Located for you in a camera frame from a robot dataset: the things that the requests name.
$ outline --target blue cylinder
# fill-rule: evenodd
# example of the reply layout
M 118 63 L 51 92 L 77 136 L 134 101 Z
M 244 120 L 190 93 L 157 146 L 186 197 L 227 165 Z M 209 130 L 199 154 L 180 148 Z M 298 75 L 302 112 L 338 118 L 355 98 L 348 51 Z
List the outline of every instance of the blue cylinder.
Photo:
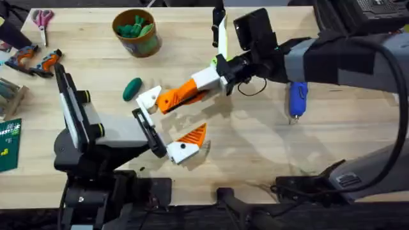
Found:
M 308 85 L 306 82 L 292 82 L 289 87 L 289 115 L 298 118 L 307 109 Z

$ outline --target table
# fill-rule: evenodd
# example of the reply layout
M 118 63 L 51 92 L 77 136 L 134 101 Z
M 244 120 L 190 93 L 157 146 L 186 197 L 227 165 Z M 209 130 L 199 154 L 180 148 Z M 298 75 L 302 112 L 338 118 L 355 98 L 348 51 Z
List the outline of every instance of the table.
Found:
M 232 21 L 256 8 L 228 8 L 229 55 L 242 51 Z M 267 8 L 278 41 L 316 36 L 318 28 L 310 7 Z M 217 50 L 212 47 L 211 8 L 151 8 L 163 39 L 152 57 L 136 59 L 120 44 L 111 29 L 124 8 L 53 9 L 48 28 L 49 47 L 31 63 L 61 49 L 61 62 L 78 89 L 88 89 L 98 112 L 132 117 L 134 101 L 122 100 L 129 80 L 141 77 L 144 89 L 161 85 L 175 88 L 191 74 L 207 67 Z M 22 31 L 41 42 L 29 20 Z M 66 180 L 53 167 L 53 144 L 64 129 L 55 78 L 30 77 L 3 68 L 2 77 L 31 90 L 16 118 L 22 118 L 18 169 L 0 174 L 0 209 L 57 207 Z M 254 78 L 242 87 L 253 92 L 263 84 Z M 140 176 L 170 177 L 172 204 L 211 204 L 218 187 L 233 187 L 236 196 L 251 203 L 273 203 L 268 185 L 276 176 L 320 173 L 345 158 L 363 156 L 393 142 L 397 132 L 397 105 L 390 94 L 365 89 L 310 84 L 308 109 L 296 125 L 288 125 L 285 85 L 268 83 L 253 97 L 235 91 L 180 107 L 166 116 L 156 113 L 158 131 L 174 139 L 208 123 L 203 150 L 183 165 L 150 152 L 122 168 Z M 365 201 L 408 200 L 407 193 L 378 195 Z

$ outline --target black cable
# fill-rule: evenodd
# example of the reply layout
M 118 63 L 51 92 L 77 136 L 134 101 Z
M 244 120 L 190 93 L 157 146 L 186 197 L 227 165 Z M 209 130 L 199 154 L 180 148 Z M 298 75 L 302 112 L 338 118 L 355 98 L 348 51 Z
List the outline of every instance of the black cable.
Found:
M 212 204 L 212 205 L 208 205 L 208 206 L 204 206 L 204 207 L 200 207 L 200 208 L 191 208 L 188 210 L 183 210 L 181 212 L 173 212 L 173 211 L 151 211 L 151 214 L 156 214 L 156 215 L 176 215 L 176 214 L 188 214 L 188 213 L 192 213 L 194 211 L 200 211 L 200 210 L 206 210 L 209 208 L 214 208 L 216 207 L 217 204 Z
M 64 201 L 65 201 L 66 191 L 68 190 L 69 182 L 70 182 L 70 176 L 67 176 L 64 190 L 63 190 L 63 195 L 61 196 L 61 200 L 59 201 L 58 216 L 57 216 L 57 230 L 62 230 L 61 219 L 63 218 Z
M 317 196 L 322 196 L 325 194 L 340 194 L 340 193 L 347 193 L 347 192 L 358 192 L 364 189 L 367 189 L 369 187 L 372 187 L 379 182 L 381 182 L 385 177 L 390 173 L 390 170 L 394 167 L 395 163 L 397 162 L 403 145 L 406 140 L 406 133 L 408 131 L 408 110 L 409 110 L 409 104 L 408 104 L 408 90 L 407 90 L 407 85 L 406 85 L 406 80 L 405 77 L 403 76 L 403 72 L 401 67 L 399 66 L 398 61 L 396 58 L 393 56 L 393 54 L 386 49 L 384 46 L 379 45 L 377 43 L 365 41 L 362 39 L 358 38 L 349 38 L 347 41 L 353 42 L 356 45 L 359 45 L 361 47 L 366 47 L 372 50 L 375 50 L 379 52 L 387 61 L 390 70 L 392 72 L 393 78 L 396 83 L 396 88 L 397 88 L 397 94 L 399 96 L 399 129 L 397 131 L 397 137 L 396 141 L 394 144 L 394 147 L 392 149 L 392 152 L 390 154 L 390 157 L 383 167 L 383 169 L 380 171 L 380 173 L 375 176 L 370 182 L 366 183 L 365 185 L 361 185 L 355 188 L 344 188 L 344 189 L 337 189 L 337 190 L 322 190 L 321 192 L 316 192 L 316 193 L 303 193 L 301 191 L 297 190 L 290 190 L 289 188 L 285 188 L 286 190 L 289 190 L 290 192 L 295 192 L 298 195 L 301 196 L 307 196 L 310 198 L 314 198 Z
M 257 94 L 263 92 L 264 89 L 266 89 L 266 87 L 267 87 L 267 80 L 266 80 L 265 78 L 263 78 L 263 79 L 264 79 L 264 86 L 263 86 L 257 93 L 253 93 L 253 94 L 244 93 L 244 92 L 240 89 L 240 86 L 243 84 L 243 82 L 240 82 L 240 83 L 237 85 L 237 90 L 238 90 L 242 95 L 244 95 L 244 96 L 256 96 Z
M 229 215 L 233 225 L 235 226 L 236 230 L 241 230 L 242 228 L 237 224 L 237 219 L 235 218 L 235 216 L 232 214 L 232 212 L 230 211 L 229 207 L 227 206 L 227 204 L 224 204 L 224 209 L 226 211 L 226 213 Z
M 145 214 L 145 216 L 143 217 L 142 222 L 141 222 L 141 225 L 139 226 L 139 229 L 138 229 L 138 230 L 142 230 L 143 225 L 145 224 L 146 220 L 148 219 L 150 213 L 151 213 L 150 211 L 147 211 L 147 212 L 146 212 L 146 214 Z

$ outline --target scissors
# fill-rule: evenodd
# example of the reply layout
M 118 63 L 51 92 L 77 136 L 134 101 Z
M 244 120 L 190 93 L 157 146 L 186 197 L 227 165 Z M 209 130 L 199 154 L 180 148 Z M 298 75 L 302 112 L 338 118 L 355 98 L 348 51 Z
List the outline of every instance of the scissors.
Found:
M 41 39 L 43 40 L 43 44 L 47 46 L 47 37 L 45 35 L 45 29 L 54 16 L 54 12 L 52 10 L 35 10 L 31 16 L 33 22 L 38 26 L 41 33 Z

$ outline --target green circuit board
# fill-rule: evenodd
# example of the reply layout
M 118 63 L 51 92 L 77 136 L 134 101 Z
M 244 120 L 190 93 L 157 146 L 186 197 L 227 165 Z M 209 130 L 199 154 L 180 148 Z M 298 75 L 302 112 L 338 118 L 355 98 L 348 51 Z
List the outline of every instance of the green circuit board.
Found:
M 17 168 L 21 119 L 0 124 L 0 172 Z

